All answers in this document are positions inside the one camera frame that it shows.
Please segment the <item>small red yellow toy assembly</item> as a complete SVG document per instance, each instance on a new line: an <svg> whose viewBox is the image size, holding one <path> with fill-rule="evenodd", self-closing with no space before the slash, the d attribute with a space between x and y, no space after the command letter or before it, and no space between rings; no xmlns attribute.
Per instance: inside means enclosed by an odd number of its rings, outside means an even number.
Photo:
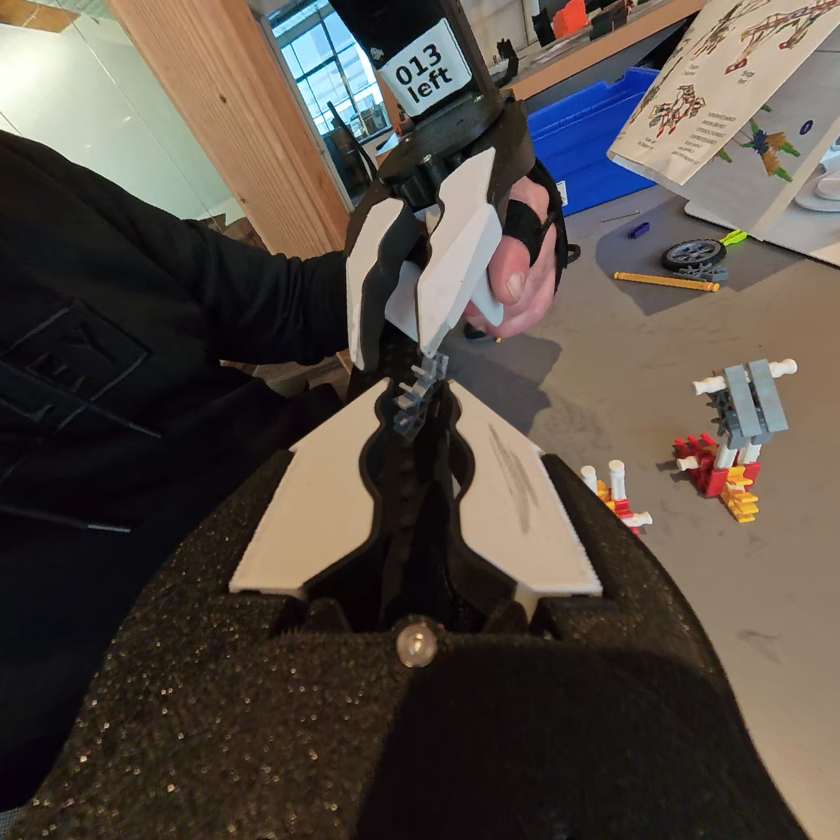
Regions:
<svg viewBox="0 0 840 840"><path fill-rule="evenodd" d="M591 465L580 469L583 482L612 511L631 532L639 535L646 526L653 524L649 512L634 512L629 504L626 489L626 468L624 462L613 459L608 463L609 482L598 479L596 470Z"/></svg>

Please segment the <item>grey-topped red yellow toy assembly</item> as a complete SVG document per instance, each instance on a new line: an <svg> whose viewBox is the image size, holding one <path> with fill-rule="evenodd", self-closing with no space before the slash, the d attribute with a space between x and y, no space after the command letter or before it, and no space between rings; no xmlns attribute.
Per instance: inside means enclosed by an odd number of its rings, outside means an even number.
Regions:
<svg viewBox="0 0 840 840"><path fill-rule="evenodd" d="M717 413L717 437L677 438L675 464L704 498L719 499L738 523L754 522L760 511L753 486L762 447L789 428L776 382L797 370L793 359L756 360L692 383Z"/></svg>

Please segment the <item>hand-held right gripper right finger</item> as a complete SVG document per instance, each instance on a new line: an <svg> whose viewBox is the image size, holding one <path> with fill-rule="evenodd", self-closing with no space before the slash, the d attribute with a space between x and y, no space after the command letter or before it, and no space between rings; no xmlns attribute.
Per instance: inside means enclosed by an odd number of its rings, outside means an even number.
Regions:
<svg viewBox="0 0 840 840"><path fill-rule="evenodd" d="M455 431L475 463L458 504L466 546L512 579L519 603L602 596L541 448L464 386L448 386L459 407Z"/></svg>

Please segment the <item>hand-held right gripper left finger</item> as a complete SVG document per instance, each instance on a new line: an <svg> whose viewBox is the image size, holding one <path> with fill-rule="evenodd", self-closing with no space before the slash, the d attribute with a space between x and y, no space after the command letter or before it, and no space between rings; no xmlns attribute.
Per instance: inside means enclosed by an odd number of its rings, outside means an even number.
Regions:
<svg viewBox="0 0 840 840"><path fill-rule="evenodd" d="M383 378L314 429L292 458L228 583L230 593L303 599L322 572L371 536L375 502L361 477L364 446L380 430Z"/></svg>

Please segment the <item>black toy wheel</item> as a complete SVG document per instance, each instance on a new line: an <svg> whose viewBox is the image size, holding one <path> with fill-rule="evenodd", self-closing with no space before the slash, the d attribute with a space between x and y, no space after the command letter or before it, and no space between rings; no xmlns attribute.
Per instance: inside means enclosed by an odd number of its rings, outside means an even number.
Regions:
<svg viewBox="0 0 840 840"><path fill-rule="evenodd" d="M727 247L716 239L691 239L672 245L661 256L662 266L676 273L712 270L727 256Z"/></svg>

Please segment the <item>wooden workbench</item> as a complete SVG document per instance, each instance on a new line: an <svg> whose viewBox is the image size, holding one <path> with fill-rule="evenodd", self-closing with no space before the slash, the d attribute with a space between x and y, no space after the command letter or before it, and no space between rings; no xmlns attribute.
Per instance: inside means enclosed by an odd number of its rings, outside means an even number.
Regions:
<svg viewBox="0 0 840 840"><path fill-rule="evenodd" d="M520 73L506 88L522 100L537 96L583 71L601 65L625 49L635 47L667 29L679 26L697 14L704 1L663 1L643 5L628 16L625 25L595 40L576 40L568 49L557 52L545 48L528 59L520 59Z"/></svg>

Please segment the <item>yellow toy rod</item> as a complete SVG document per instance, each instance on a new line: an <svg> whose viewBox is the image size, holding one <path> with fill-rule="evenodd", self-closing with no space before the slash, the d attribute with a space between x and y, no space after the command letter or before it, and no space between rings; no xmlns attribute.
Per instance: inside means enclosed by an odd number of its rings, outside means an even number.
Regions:
<svg viewBox="0 0 840 840"><path fill-rule="evenodd" d="M710 280L692 280L681 277L640 275L622 271L615 272L613 278L615 280L635 282L649 286L679 288L701 292L717 292L721 287L720 283Z"/></svg>

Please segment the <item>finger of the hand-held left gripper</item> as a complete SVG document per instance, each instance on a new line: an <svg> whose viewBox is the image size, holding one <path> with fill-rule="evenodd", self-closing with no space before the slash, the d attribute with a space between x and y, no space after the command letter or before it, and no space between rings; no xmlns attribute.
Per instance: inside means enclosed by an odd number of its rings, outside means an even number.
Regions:
<svg viewBox="0 0 840 840"><path fill-rule="evenodd" d="M396 288L403 257L406 205L387 197L373 205L346 259L350 357L359 371L373 371L379 364L380 341L385 325L385 305Z"/></svg>
<svg viewBox="0 0 840 840"><path fill-rule="evenodd" d="M428 358L435 356L469 301L491 325L503 319L503 304L487 274L502 237L497 210L487 199L495 157L492 147L469 157L438 189L441 214L416 286L417 342Z"/></svg>

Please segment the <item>blue white-labelled plastic bin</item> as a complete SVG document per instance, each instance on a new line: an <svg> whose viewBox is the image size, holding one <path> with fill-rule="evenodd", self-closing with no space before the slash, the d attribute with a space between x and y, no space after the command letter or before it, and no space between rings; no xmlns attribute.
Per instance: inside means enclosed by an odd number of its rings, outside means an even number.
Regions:
<svg viewBox="0 0 840 840"><path fill-rule="evenodd" d="M565 216L655 185L606 153L657 75L630 68L613 84L599 81L528 116L535 154L558 185Z"/></svg>

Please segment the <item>printed instruction booklet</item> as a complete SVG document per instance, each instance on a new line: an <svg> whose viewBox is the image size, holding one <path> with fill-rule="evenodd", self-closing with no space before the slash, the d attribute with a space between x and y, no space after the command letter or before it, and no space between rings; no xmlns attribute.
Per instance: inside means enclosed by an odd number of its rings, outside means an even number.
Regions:
<svg viewBox="0 0 840 840"><path fill-rule="evenodd" d="M607 157L684 185L838 27L838 1L709 1Z"/></svg>

